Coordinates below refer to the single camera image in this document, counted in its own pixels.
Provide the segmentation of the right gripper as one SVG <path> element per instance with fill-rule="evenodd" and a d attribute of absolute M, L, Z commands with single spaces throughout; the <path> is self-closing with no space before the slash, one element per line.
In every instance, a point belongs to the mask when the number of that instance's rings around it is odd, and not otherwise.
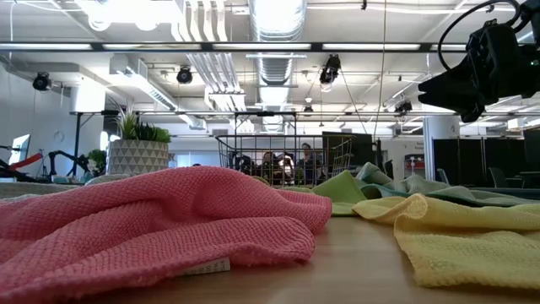
<path fill-rule="evenodd" d="M 460 111 L 462 122 L 476 122 L 498 99 L 530 97 L 540 90 L 540 49 L 515 41 L 477 41 L 454 68 L 418 86 L 424 105 Z"/>

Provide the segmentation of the mint towel with teal edge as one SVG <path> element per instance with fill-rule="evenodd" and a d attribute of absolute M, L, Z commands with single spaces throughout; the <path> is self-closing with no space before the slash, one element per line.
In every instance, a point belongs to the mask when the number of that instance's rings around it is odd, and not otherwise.
<path fill-rule="evenodd" d="M 520 204 L 537 204 L 540 200 L 518 198 L 501 193 L 471 190 L 464 186 L 450 186 L 443 182 L 426 180 L 414 175 L 401 181 L 394 181 L 377 166 L 366 163 L 355 177 L 362 182 L 361 191 L 367 199 L 400 197 L 423 194 L 469 207 L 511 207 Z"/>

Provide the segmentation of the lime green microfiber towel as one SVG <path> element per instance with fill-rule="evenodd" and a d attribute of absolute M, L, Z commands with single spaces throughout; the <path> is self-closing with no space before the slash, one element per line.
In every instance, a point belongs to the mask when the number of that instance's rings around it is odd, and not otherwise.
<path fill-rule="evenodd" d="M 357 214 L 353 211 L 353 206 L 366 200 L 361 186 L 361 181 L 355 179 L 349 171 L 343 171 L 314 187 L 273 186 L 273 188 L 330 198 L 332 200 L 332 217 L 355 217 Z"/>

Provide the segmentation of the yellow microfiber towel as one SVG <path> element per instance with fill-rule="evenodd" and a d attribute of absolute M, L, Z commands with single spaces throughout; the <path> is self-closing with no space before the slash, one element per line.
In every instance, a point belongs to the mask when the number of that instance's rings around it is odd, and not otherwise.
<path fill-rule="evenodd" d="M 540 204 L 474 208 L 414 194 L 353 210 L 392 226 L 419 285 L 540 290 Z"/>

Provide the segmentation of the pink microfiber towel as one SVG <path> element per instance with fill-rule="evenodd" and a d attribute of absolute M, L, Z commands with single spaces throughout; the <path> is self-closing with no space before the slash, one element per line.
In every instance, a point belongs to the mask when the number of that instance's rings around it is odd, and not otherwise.
<path fill-rule="evenodd" d="M 153 285 L 220 259 L 304 262 L 331 214 L 329 198 L 212 166 L 0 199 L 0 304 Z"/>

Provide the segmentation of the grey microfiber towel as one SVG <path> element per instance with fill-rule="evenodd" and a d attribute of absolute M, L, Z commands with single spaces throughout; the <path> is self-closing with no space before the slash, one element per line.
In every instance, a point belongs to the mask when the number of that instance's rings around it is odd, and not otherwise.
<path fill-rule="evenodd" d="M 121 179 L 129 178 L 129 174 L 115 174 L 98 176 L 90 181 L 84 183 L 84 186 L 89 186 L 104 182 L 114 182 Z M 74 188 L 78 188 L 80 185 L 75 184 L 56 184 L 56 183 L 33 183 L 33 182 L 5 182 L 0 183 L 0 199 L 16 199 L 21 196 L 39 196 L 50 193 L 59 193 Z"/>

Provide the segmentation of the white column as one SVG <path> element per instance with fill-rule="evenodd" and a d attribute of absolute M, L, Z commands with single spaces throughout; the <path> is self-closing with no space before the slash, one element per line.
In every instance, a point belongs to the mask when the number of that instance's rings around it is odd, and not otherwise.
<path fill-rule="evenodd" d="M 423 119 L 424 134 L 424 167 L 425 178 L 435 180 L 435 139 L 458 138 L 460 135 L 460 120 L 454 116 L 432 116 Z"/>

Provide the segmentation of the black partition panels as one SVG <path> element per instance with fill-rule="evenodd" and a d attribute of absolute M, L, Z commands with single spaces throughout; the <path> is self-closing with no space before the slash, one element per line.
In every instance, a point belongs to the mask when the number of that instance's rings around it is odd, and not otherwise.
<path fill-rule="evenodd" d="M 490 167 L 506 177 L 520 177 L 521 188 L 540 187 L 540 129 L 526 130 L 523 138 L 435 139 L 437 169 L 444 169 L 451 185 L 495 187 Z"/>

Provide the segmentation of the white and red shelf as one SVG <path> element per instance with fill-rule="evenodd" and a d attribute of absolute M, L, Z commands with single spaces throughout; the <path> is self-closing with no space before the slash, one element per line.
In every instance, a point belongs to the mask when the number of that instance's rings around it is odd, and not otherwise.
<path fill-rule="evenodd" d="M 425 162 L 423 154 L 409 154 L 404 156 L 403 162 L 404 177 L 418 175 L 425 177 Z"/>

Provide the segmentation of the dark office chair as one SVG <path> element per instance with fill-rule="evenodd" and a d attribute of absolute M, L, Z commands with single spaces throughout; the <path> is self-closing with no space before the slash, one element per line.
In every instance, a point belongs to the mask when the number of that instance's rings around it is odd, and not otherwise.
<path fill-rule="evenodd" d="M 493 184 L 497 188 L 521 188 L 523 181 L 520 177 L 506 177 L 505 173 L 497 167 L 489 167 Z"/>

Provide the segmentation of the large black monitor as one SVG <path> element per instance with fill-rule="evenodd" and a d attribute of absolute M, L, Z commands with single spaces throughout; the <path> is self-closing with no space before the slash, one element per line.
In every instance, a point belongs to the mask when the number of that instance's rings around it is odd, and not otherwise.
<path fill-rule="evenodd" d="M 375 159 L 369 134 L 323 132 L 322 137 L 333 170 L 355 170 Z"/>

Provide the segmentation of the person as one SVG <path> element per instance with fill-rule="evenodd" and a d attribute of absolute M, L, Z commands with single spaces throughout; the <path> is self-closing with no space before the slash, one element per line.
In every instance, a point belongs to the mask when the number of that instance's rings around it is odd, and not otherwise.
<path fill-rule="evenodd" d="M 262 164 L 260 167 L 260 176 L 271 186 L 274 184 L 274 175 L 277 173 L 275 164 L 275 154 L 267 151 L 262 156 Z"/>
<path fill-rule="evenodd" d="M 321 177 L 321 160 L 308 143 L 303 143 L 300 147 L 303 158 L 300 160 L 299 167 L 303 171 L 304 184 L 316 185 Z"/>

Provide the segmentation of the spiky green artificial plant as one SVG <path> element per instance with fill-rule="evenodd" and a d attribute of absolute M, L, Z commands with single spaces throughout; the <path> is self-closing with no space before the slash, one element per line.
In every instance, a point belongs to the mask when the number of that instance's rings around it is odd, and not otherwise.
<path fill-rule="evenodd" d="M 122 106 L 113 99 L 108 100 L 118 111 L 115 124 L 121 139 L 142 140 L 168 144 L 171 134 L 167 129 L 156 127 L 141 120 L 141 114 L 134 111 L 132 106 Z"/>

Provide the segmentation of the triangle patterned planter pot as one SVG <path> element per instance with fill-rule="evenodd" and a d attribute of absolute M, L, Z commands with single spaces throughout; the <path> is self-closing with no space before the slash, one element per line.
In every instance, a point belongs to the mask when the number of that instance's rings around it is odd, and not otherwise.
<path fill-rule="evenodd" d="M 119 139 L 109 143 L 107 175 L 140 175 L 168 167 L 167 143 L 137 139 Z"/>

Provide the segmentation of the small leafy green plant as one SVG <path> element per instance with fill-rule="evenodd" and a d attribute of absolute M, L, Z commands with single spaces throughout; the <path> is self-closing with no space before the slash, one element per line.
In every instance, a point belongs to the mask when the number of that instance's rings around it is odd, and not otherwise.
<path fill-rule="evenodd" d="M 106 152 L 101 149 L 93 149 L 88 153 L 88 168 L 94 176 L 100 176 L 105 173 Z"/>

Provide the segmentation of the tilted computer monitor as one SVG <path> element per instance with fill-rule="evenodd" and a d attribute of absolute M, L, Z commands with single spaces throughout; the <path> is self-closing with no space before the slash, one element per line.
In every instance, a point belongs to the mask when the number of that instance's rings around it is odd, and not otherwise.
<path fill-rule="evenodd" d="M 11 156 L 8 163 L 14 165 L 20 161 L 26 160 L 30 146 L 30 134 L 25 134 L 13 139 L 11 145 Z"/>

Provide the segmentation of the black overhead frame bar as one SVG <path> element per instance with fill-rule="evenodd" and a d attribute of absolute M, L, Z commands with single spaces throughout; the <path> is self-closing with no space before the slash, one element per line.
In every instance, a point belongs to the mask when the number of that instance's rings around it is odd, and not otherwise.
<path fill-rule="evenodd" d="M 428 53 L 437 45 L 422 43 L 322 42 L 8 42 L 0 52 L 357 52 Z"/>

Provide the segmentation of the black table edge rail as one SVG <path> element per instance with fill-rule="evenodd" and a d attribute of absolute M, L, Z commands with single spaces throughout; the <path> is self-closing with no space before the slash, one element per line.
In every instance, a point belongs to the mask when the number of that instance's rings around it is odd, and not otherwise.
<path fill-rule="evenodd" d="M 501 193 L 518 198 L 540 200 L 540 189 L 535 188 L 497 188 L 497 187 L 471 187 L 471 190 L 478 190 L 491 193 Z"/>

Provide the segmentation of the silver ceiling air duct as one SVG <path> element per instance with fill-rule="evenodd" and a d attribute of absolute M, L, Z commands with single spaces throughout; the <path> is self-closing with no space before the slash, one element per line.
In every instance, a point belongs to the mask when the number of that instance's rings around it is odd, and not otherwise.
<path fill-rule="evenodd" d="M 296 42 L 305 24 L 307 0 L 249 0 L 251 37 L 257 42 Z M 294 59 L 286 53 L 261 53 L 256 60 L 259 101 L 264 111 L 284 111 Z"/>

